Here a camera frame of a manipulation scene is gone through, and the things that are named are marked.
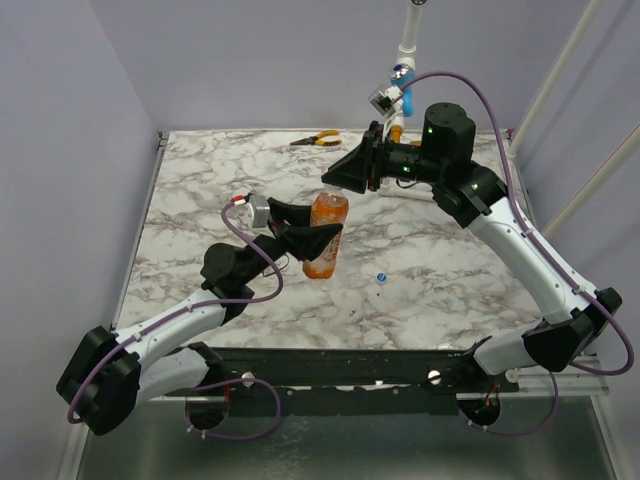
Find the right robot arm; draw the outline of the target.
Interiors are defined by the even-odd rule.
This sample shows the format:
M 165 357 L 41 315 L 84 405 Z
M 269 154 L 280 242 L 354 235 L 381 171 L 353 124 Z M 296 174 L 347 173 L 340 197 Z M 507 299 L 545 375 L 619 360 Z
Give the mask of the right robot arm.
M 599 289 L 539 237 L 506 184 L 472 158 L 476 126 L 456 104 L 429 106 L 418 146 L 395 143 L 372 122 L 358 147 L 328 168 L 325 184 L 363 194 L 386 178 L 432 188 L 437 206 L 488 245 L 524 285 L 542 315 L 523 332 L 489 337 L 469 350 L 460 379 L 480 392 L 496 375 L 539 365 L 560 372 L 597 338 L 620 308 L 613 288 Z

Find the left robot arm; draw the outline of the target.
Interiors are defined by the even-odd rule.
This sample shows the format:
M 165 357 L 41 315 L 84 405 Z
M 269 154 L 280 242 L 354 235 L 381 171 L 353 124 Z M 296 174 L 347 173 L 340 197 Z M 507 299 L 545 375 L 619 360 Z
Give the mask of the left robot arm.
M 284 289 L 278 260 L 291 255 L 313 261 L 343 230 L 340 220 L 312 224 L 309 206 L 268 198 L 264 223 L 270 232 L 251 238 L 229 214 L 258 199 L 240 195 L 222 208 L 223 224 L 244 245 L 211 245 L 200 272 L 203 281 L 184 300 L 133 326 L 95 327 L 83 336 L 56 385 L 70 424 L 104 435 L 141 402 L 184 389 L 209 395 L 220 387 L 222 372 L 213 353 L 191 339 L 227 324 L 249 305 L 277 298 Z

